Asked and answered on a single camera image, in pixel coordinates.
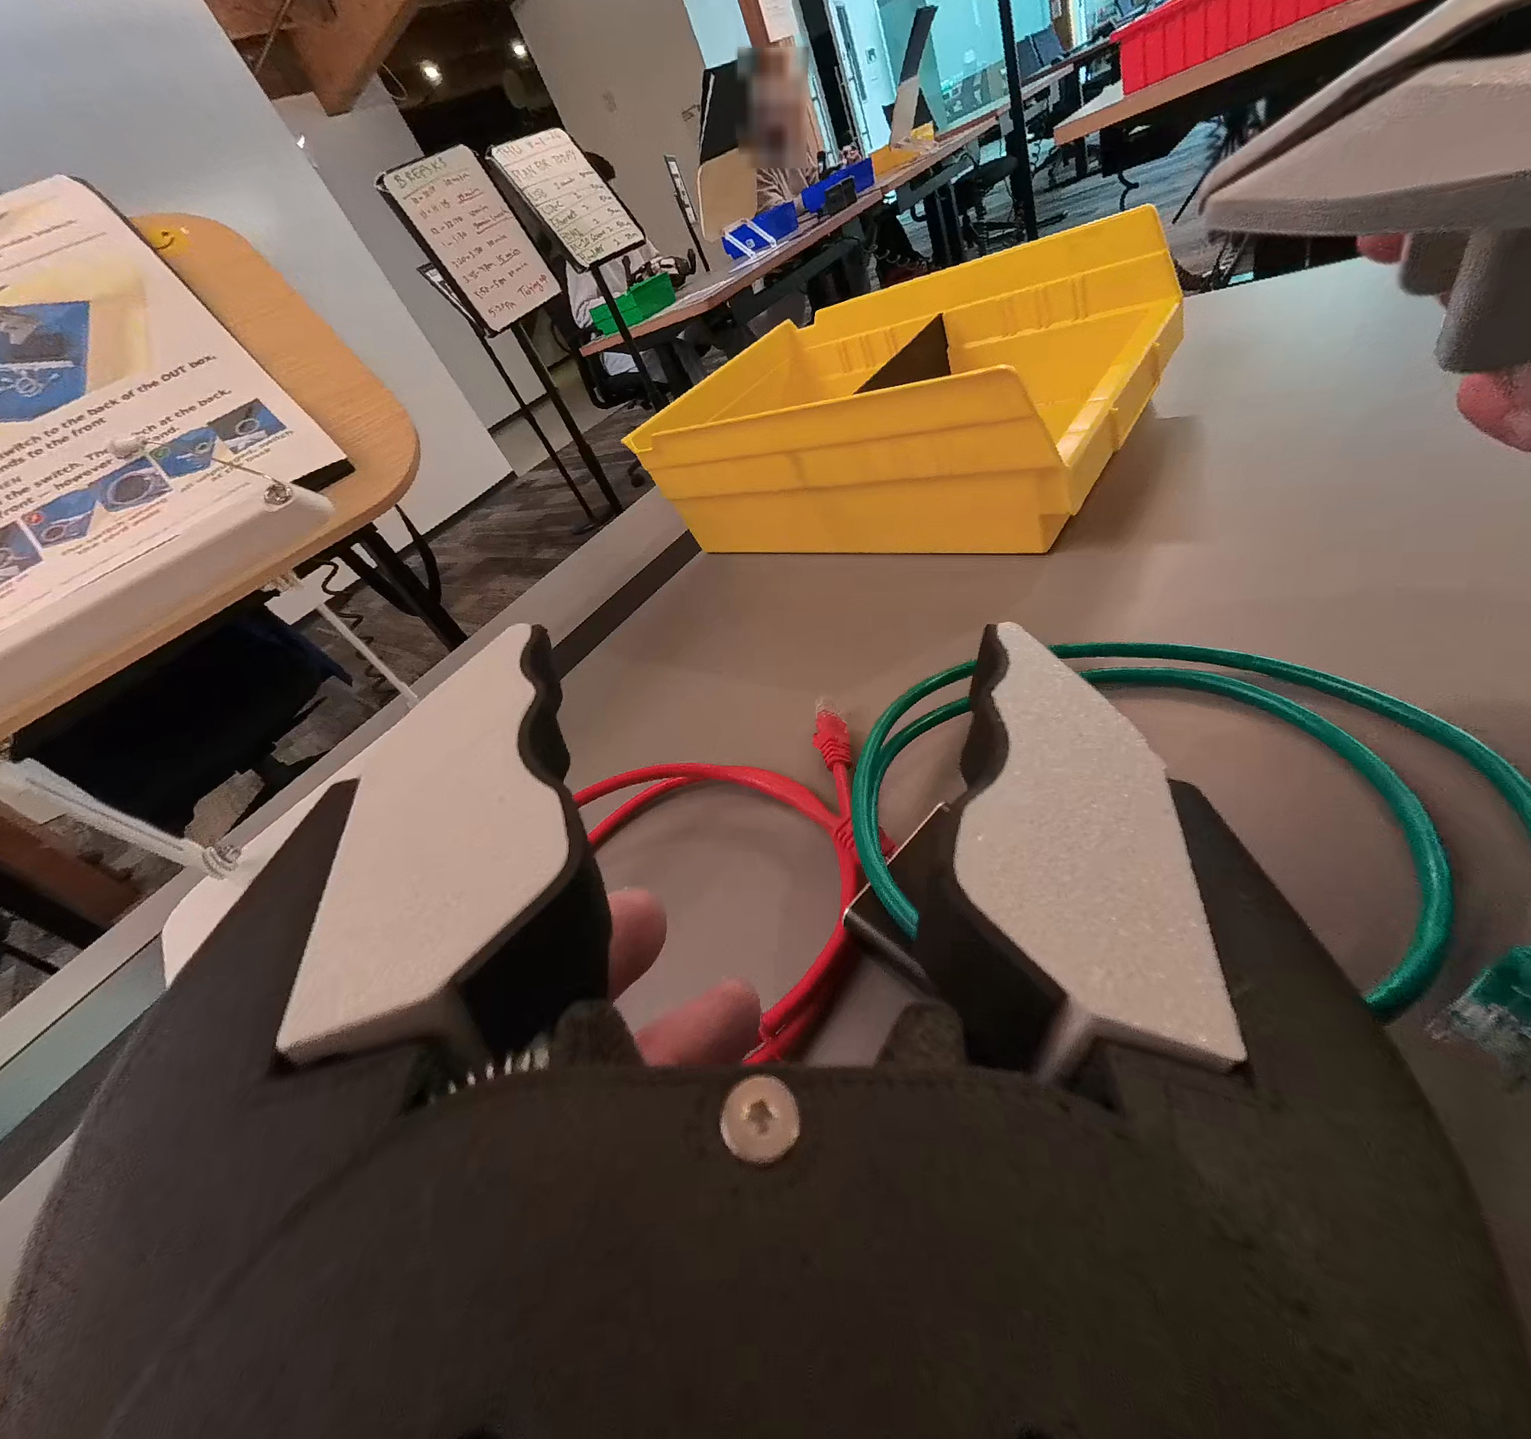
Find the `white document stand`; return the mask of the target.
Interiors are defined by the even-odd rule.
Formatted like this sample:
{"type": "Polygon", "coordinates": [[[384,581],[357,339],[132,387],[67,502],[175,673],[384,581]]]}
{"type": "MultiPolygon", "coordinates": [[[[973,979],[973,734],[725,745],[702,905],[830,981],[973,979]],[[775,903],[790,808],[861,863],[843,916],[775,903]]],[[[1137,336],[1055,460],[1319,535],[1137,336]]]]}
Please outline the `white document stand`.
{"type": "Polygon", "coordinates": [[[231,843],[201,845],[112,807],[35,760],[14,760],[19,729],[200,636],[258,595],[297,591],[296,570],[347,547],[365,515],[337,522],[324,492],[228,462],[238,477],[188,505],[168,495],[168,523],[128,527],[87,547],[85,568],[50,573],[44,591],[4,608],[4,923],[24,920],[77,949],[135,903],[127,881],[62,853],[20,805],[65,813],[211,880],[246,885],[256,863],[231,843]]]}

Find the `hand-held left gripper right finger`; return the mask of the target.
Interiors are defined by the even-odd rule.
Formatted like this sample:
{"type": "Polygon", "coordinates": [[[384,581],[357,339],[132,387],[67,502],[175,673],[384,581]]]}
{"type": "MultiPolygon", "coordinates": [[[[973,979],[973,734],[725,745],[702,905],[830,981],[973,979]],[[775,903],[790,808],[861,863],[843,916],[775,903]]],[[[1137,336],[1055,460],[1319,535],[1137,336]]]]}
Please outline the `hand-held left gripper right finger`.
{"type": "Polygon", "coordinates": [[[986,626],[969,714],[916,959],[971,1054],[1041,1082],[1100,1044],[1241,1065],[1170,779],[1138,727],[1016,623],[986,626]]]}

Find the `black and cream board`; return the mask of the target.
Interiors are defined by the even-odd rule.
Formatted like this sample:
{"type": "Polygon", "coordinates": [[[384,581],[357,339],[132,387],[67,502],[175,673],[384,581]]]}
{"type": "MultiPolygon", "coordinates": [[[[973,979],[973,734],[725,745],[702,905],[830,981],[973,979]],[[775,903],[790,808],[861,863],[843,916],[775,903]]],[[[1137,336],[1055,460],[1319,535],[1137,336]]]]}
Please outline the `black and cream board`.
{"type": "Polygon", "coordinates": [[[890,111],[890,145],[909,147],[919,127],[934,125],[929,99],[924,94],[924,61],[936,18],[936,6],[916,9],[901,66],[895,102],[890,111]]]}
{"type": "Polygon", "coordinates": [[[740,59],[704,71],[697,207],[704,237],[722,242],[729,228],[760,208],[759,169],[745,145],[749,86],[740,59]]]}

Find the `black metal pole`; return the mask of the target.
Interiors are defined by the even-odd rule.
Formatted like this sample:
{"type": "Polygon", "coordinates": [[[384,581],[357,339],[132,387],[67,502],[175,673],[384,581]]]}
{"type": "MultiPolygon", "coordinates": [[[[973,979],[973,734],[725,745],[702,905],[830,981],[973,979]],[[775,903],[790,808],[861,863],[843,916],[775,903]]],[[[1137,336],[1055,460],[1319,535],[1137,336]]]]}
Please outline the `black metal pole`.
{"type": "Polygon", "coordinates": [[[1004,43],[1006,84],[1009,101],[1009,130],[1006,132],[1006,150],[1011,162],[1014,164],[1009,180],[1011,200],[1019,233],[1024,237],[1024,240],[1034,242],[1042,233],[1036,203],[1036,190],[1032,185],[1032,170],[1024,124],[1024,77],[1019,59],[1019,34],[1016,31],[1012,0],[997,0],[997,6],[1004,43]]]}

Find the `wooden document board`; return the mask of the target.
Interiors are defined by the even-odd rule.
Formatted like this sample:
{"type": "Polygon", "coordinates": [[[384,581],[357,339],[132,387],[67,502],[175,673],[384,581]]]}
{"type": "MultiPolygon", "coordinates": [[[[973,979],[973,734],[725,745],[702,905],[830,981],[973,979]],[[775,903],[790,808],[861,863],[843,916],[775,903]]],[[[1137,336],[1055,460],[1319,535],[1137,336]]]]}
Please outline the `wooden document board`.
{"type": "Polygon", "coordinates": [[[188,210],[142,213],[132,223],[347,454],[352,474],[326,487],[332,517],[302,540],[244,568],[221,568],[176,606],[153,610],[143,628],[115,629],[98,651],[47,682],[20,687],[4,679],[5,739],[201,629],[289,570],[350,545],[404,498],[419,472],[420,439],[412,416],[251,242],[188,210]]]}

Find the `blue plastic bin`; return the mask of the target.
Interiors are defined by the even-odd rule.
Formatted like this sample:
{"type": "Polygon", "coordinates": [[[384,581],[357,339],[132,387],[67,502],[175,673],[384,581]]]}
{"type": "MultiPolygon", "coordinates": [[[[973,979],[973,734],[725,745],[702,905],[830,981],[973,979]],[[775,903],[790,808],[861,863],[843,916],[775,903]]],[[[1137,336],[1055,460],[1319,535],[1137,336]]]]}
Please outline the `blue plastic bin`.
{"type": "Polygon", "coordinates": [[[798,203],[790,198],[725,228],[722,245],[734,260],[757,258],[792,238],[798,227],[798,203]]]}
{"type": "Polygon", "coordinates": [[[800,193],[800,215],[827,218],[850,208],[861,197],[876,192],[875,160],[863,157],[853,164],[840,165],[805,185],[800,193]]]}

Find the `green plastic bin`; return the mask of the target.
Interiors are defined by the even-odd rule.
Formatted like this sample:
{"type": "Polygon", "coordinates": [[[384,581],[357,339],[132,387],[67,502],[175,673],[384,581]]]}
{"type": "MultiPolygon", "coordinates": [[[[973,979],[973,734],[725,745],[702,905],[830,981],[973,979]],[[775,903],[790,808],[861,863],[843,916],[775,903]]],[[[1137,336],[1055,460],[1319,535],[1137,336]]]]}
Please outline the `green plastic bin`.
{"type": "MultiPolygon", "coordinates": [[[[626,291],[616,295],[618,309],[631,329],[636,329],[646,319],[661,314],[677,301],[677,288],[669,273],[656,273],[634,281],[626,291]]],[[[603,293],[589,309],[591,324],[599,336],[616,336],[619,333],[616,316],[603,293]]]]}

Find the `long wooden table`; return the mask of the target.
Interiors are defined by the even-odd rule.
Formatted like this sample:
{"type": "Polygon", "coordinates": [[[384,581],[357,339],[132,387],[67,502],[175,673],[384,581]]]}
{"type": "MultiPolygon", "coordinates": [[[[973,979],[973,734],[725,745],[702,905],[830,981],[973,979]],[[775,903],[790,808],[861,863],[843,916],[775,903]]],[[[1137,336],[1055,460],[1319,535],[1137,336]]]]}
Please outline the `long wooden table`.
{"type": "Polygon", "coordinates": [[[727,333],[735,341],[747,339],[757,316],[818,281],[827,281],[830,301],[868,293],[878,286],[875,243],[883,218],[909,212],[929,198],[949,203],[953,187],[977,162],[981,145],[991,135],[1006,137],[1011,130],[1009,109],[1009,102],[1002,102],[949,127],[848,207],[825,218],[805,220],[775,246],[705,275],[697,290],[682,293],[672,306],[631,328],[628,341],[619,334],[598,336],[579,354],[598,359],[613,351],[657,353],[667,377],[686,386],[679,363],[684,333],[700,328],[727,333]]]}
{"type": "Polygon", "coordinates": [[[1243,106],[1276,119],[1445,0],[1349,0],[1143,89],[1102,92],[1055,129],[1059,147],[1099,140],[1105,174],[1165,157],[1196,125],[1243,106]]]}

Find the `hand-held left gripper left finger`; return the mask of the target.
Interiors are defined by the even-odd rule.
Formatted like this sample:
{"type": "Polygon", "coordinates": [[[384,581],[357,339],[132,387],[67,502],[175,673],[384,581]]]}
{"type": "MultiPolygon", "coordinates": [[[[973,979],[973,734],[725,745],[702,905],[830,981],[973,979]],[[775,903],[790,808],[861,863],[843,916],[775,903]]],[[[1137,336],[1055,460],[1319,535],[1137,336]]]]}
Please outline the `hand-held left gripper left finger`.
{"type": "Polygon", "coordinates": [[[550,634],[511,624],[362,755],[278,1049],[422,1042],[467,1074],[606,1001],[611,908],[550,634]]]}

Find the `person's right hand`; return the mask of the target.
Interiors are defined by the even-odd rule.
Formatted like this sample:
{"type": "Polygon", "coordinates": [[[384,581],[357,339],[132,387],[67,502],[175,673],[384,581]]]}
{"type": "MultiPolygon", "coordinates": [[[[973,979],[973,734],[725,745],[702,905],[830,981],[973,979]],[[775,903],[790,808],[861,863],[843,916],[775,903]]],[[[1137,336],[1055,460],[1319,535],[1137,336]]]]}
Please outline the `person's right hand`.
{"type": "Polygon", "coordinates": [[[1522,454],[1530,452],[1530,366],[1465,374],[1459,411],[1482,434],[1522,454]]]}

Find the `handwritten whiteboard on easel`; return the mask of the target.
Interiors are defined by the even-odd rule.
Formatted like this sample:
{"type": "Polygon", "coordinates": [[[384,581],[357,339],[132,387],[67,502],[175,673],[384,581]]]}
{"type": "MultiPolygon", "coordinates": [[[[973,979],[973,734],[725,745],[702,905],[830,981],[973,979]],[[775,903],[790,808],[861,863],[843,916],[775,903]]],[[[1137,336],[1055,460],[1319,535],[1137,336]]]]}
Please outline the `handwritten whiteboard on easel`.
{"type": "Polygon", "coordinates": [[[564,258],[593,276],[619,341],[634,363],[649,407],[661,411],[666,397],[652,381],[618,293],[604,275],[608,263],[623,261],[629,251],[641,250],[646,242],[641,223],[563,127],[495,144],[487,157],[511,195],[551,233],[564,258]]]}
{"type": "Polygon", "coordinates": [[[423,270],[423,278],[470,323],[505,379],[516,414],[526,421],[563,477],[564,487],[584,510],[584,523],[576,525],[574,532],[584,535],[601,530],[623,512],[623,500],[568,409],[530,333],[530,318],[555,303],[561,285],[505,192],[491,182],[482,159],[462,144],[384,169],[375,179],[375,188],[428,255],[430,266],[423,270]],[[541,382],[543,396],[561,416],[568,440],[603,492],[604,510],[596,510],[586,500],[559,447],[538,421],[531,401],[516,386],[496,348],[496,339],[505,333],[515,336],[530,369],[541,382]]]}

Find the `black network switch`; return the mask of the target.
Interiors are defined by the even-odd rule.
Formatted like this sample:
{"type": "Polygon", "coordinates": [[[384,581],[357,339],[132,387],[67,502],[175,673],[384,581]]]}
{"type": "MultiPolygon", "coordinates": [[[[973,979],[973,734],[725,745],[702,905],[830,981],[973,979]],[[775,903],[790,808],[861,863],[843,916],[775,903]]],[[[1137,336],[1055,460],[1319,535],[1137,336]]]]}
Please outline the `black network switch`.
{"type": "MultiPolygon", "coordinates": [[[[929,895],[939,830],[951,805],[938,804],[921,825],[886,860],[893,883],[921,908],[929,895]]],[[[861,885],[843,913],[845,930],[855,944],[890,973],[921,994],[934,996],[936,984],[914,949],[914,939],[900,928],[888,905],[870,883],[861,885]]]]}

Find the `yellow plastic bin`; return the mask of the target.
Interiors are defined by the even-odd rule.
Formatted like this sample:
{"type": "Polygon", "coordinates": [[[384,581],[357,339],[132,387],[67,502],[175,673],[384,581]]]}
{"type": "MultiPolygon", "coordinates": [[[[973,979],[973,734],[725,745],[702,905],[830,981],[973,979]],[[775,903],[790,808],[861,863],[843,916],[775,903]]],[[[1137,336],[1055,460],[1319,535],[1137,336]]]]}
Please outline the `yellow plastic bin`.
{"type": "Polygon", "coordinates": [[[712,553],[1044,553],[1183,334],[1152,203],[785,323],[624,444],[712,553]]]}

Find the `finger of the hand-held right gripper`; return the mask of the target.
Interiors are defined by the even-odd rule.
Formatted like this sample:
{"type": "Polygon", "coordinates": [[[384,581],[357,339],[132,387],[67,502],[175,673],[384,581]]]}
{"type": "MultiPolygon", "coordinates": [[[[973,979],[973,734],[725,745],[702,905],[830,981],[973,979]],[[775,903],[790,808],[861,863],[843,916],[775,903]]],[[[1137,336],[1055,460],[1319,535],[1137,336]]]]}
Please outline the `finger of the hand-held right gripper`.
{"type": "Polygon", "coordinates": [[[1200,195],[1215,228],[1409,240],[1409,293],[1449,296],[1439,364],[1528,364],[1530,56],[1429,62],[1319,127],[1298,114],[1218,167],[1200,195]]]}
{"type": "Polygon", "coordinates": [[[1308,139],[1334,125],[1339,119],[1397,87],[1415,71],[1444,57],[1467,36],[1487,31],[1500,18],[1527,6],[1528,0],[1445,0],[1444,4],[1424,14],[1293,109],[1278,125],[1266,130],[1266,137],[1308,139]]]}

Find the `person's left hand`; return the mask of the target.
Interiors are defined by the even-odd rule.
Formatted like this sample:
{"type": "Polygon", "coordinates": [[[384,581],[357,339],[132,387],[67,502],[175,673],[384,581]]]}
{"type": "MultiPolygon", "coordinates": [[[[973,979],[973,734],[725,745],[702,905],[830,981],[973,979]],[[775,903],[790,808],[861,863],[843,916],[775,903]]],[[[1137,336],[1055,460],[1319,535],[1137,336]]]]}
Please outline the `person's left hand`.
{"type": "MultiPolygon", "coordinates": [[[[608,906],[608,991],[619,997],[657,964],[667,916],[654,893],[636,888],[609,893],[608,906]]],[[[757,991],[732,978],[639,1027],[634,1041],[649,1065],[739,1064],[755,1049],[760,1022],[757,991]]]]}

